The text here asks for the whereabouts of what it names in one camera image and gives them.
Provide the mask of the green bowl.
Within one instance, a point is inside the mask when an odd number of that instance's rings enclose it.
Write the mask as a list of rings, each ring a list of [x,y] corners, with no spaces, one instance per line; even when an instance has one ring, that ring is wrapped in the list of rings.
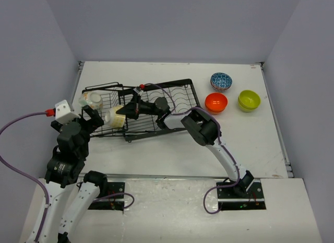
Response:
[[[253,112],[261,104],[261,98],[252,90],[244,90],[238,96],[238,106],[244,112]]]

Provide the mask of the white bowl yellow dots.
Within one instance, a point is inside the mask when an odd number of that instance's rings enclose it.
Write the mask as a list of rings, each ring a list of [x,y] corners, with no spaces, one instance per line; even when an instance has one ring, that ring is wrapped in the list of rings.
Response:
[[[121,108],[123,108],[123,105],[114,106],[105,114],[105,124],[112,129],[118,129],[124,126],[126,116],[116,113]]]

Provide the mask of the blue patterned bowl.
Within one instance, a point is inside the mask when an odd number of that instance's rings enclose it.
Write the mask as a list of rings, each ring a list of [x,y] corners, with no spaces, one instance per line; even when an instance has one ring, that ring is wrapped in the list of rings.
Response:
[[[223,92],[232,86],[233,80],[228,74],[218,72],[212,74],[210,83],[213,89]]]

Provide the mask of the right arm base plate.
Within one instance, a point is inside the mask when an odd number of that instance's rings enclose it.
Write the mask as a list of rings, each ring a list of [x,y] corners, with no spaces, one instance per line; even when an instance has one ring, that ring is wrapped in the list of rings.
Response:
[[[220,211],[265,210],[265,197],[260,180],[255,180],[244,194],[236,194],[233,188],[217,188]]]

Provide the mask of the orange bowl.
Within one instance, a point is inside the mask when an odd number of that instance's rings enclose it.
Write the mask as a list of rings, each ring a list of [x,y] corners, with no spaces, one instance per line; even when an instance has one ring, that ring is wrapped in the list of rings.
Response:
[[[211,114],[220,114],[228,103],[228,98],[219,92],[213,92],[205,98],[205,107]]]

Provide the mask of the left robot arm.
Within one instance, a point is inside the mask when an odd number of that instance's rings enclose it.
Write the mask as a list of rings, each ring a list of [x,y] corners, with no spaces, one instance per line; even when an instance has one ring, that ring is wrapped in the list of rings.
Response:
[[[74,113],[66,101],[55,106],[55,121],[51,126],[59,135],[44,177],[44,203],[28,242],[70,242],[93,200],[108,193],[106,176],[92,171],[85,176],[83,189],[66,207],[89,154],[90,134],[104,124],[97,110],[89,105],[82,110],[89,120]]]

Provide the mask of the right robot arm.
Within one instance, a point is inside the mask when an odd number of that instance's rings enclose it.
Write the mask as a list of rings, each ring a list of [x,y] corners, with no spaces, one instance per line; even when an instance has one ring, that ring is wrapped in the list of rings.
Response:
[[[159,97],[154,102],[147,102],[141,100],[138,94],[133,94],[131,101],[116,113],[125,115],[129,119],[137,119],[141,114],[155,115],[156,123],[162,130],[184,127],[197,144],[214,154],[228,174],[232,182],[231,187],[237,197],[243,198],[251,192],[253,175],[239,164],[227,149],[226,143],[221,138],[219,122],[201,107],[192,107],[183,113],[174,113],[164,97]]]

